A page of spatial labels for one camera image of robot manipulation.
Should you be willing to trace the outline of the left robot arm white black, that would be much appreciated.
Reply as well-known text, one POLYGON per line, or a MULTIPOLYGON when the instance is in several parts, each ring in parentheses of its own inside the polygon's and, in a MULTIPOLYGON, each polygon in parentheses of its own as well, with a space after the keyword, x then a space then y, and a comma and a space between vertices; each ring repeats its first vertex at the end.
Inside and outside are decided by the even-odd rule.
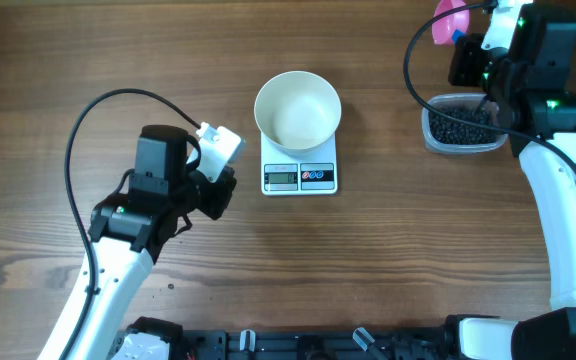
POLYGON ((192 226, 198 210, 219 219, 236 185, 231 163, 244 147, 231 130, 201 124, 195 135, 168 125, 143 127, 128 189, 97 204, 75 286, 40 356, 102 359, 164 244, 192 226))

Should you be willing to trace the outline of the pink scoop blue handle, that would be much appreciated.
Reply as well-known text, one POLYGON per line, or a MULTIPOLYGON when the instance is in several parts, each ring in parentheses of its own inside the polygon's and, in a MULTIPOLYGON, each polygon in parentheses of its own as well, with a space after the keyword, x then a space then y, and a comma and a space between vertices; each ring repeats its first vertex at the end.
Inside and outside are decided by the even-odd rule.
MULTIPOLYGON (((440 0, 434 16, 437 17, 449 10, 465 6, 463 0, 440 0)), ((446 16, 432 25, 432 37, 435 45, 453 45, 455 40, 465 35, 470 23, 470 11, 464 10, 446 16)))

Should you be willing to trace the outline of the white digital kitchen scale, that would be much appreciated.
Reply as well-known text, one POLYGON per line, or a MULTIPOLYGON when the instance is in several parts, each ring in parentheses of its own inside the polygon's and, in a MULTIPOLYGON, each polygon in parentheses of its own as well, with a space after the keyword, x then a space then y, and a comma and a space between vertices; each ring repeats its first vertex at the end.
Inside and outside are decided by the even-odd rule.
POLYGON ((290 154, 261 135, 261 191, 264 195, 334 195, 337 190, 335 136, 315 149, 290 154))

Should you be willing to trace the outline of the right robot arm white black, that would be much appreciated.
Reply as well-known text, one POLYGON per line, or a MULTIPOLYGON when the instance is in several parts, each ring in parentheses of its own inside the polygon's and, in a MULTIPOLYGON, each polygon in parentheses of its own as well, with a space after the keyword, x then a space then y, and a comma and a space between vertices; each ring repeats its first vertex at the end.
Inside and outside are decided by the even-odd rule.
POLYGON ((499 109, 534 194, 550 266, 550 309, 523 321, 464 315, 465 359, 576 359, 576 94, 567 90, 576 16, 530 1, 488 1, 485 34, 455 38, 449 80, 479 86, 499 109))

